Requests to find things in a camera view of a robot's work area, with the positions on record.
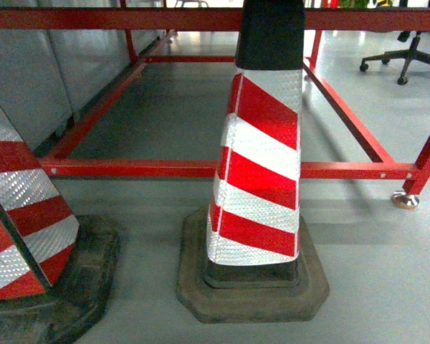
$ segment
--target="black cone top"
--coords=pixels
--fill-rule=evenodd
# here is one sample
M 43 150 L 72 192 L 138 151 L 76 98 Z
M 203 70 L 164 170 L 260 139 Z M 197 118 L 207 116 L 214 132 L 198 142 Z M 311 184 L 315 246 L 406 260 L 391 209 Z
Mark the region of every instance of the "black cone top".
M 244 70 L 300 70 L 304 48 L 302 0 L 245 0 L 236 51 Z

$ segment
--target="gray floor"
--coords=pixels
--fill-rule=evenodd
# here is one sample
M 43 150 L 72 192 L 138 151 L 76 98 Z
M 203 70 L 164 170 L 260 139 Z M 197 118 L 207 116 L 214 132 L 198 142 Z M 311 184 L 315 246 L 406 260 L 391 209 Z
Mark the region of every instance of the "gray floor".
M 404 49 L 398 33 L 326 32 L 318 70 L 398 159 L 430 132 L 430 68 L 361 57 Z M 229 54 L 235 34 L 180 33 L 171 54 Z M 430 52 L 430 34 L 420 48 Z M 218 156 L 230 64 L 147 67 L 73 154 L 84 158 Z M 305 161 L 367 161 L 322 95 L 303 84 Z M 183 218 L 207 204 L 210 180 L 57 180 L 77 214 L 120 224 L 122 254 L 105 318 L 78 343 L 430 343 L 430 182 L 415 211 L 389 200 L 400 181 L 303 180 L 305 217 L 330 296 L 304 323 L 203 325 L 176 299 Z

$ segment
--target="rubber cone base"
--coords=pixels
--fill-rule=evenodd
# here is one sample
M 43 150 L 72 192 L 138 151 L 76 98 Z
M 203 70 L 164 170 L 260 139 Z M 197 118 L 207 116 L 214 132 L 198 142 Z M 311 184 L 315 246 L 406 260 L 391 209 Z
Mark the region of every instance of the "rubber cone base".
M 207 207 L 183 223 L 177 298 L 202 323 L 278 323 L 314 318 L 330 288 L 304 220 L 300 222 L 301 250 L 293 283 L 252 287 L 242 280 L 228 287 L 212 287 L 206 273 Z
M 51 293 L 0 301 L 0 343 L 73 343 L 103 316 L 119 237 L 100 217 L 78 221 L 75 247 Z

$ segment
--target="traffic cone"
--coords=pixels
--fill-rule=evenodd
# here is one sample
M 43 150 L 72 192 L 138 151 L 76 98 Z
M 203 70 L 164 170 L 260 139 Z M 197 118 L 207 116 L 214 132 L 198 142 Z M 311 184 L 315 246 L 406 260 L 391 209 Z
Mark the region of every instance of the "traffic cone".
M 101 316 L 118 236 L 79 220 L 0 108 L 0 343 L 71 343 Z
M 304 20 L 244 2 L 214 196 L 183 225 L 177 295 L 202 322 L 309 320 L 328 296 L 299 214 Z

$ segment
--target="chair caster wheel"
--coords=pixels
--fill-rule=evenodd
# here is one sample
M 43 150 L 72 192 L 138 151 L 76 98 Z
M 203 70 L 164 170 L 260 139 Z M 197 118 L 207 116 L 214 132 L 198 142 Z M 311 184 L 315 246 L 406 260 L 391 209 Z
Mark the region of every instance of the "chair caster wheel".
M 417 195 L 408 195 L 405 191 L 395 191 L 391 200 L 396 206 L 408 210 L 413 210 L 419 205 L 419 197 Z
M 361 72 L 366 72 L 368 70 L 368 68 L 369 68 L 368 63 L 362 63 L 360 65 L 360 71 Z
M 399 77 L 396 83 L 399 85 L 406 85 L 408 83 L 408 78 L 407 77 Z

